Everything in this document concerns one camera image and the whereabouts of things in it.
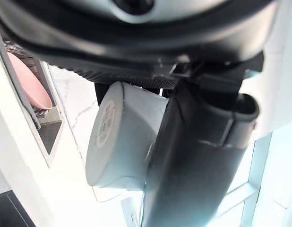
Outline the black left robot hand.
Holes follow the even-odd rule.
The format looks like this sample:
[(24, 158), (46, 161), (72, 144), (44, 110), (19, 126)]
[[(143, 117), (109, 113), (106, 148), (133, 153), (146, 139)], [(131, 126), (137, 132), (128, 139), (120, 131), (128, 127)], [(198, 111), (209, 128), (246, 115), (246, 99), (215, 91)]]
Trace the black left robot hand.
[(277, 0), (0, 0), (7, 34), (93, 82), (90, 186), (143, 192), (142, 227), (204, 227), (256, 126), (241, 84)]

